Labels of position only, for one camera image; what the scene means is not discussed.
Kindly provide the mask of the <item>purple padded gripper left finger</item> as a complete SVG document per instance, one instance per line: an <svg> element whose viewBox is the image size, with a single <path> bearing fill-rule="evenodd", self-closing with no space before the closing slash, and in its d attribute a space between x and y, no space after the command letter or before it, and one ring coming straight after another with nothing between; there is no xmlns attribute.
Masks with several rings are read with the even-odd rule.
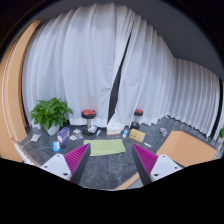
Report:
<svg viewBox="0 0 224 224"><path fill-rule="evenodd" d="M41 166L41 169L78 184L83 175L90 153L91 146L87 143L65 155L55 154Z"/></svg>

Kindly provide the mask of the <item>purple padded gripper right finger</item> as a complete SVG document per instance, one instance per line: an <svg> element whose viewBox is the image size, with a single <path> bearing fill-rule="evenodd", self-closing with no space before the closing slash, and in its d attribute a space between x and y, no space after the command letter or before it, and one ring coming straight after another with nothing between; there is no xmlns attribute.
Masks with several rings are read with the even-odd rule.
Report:
<svg viewBox="0 0 224 224"><path fill-rule="evenodd" d="M132 145L132 156L143 185L164 178L182 169L167 155L156 155L137 145Z"/></svg>

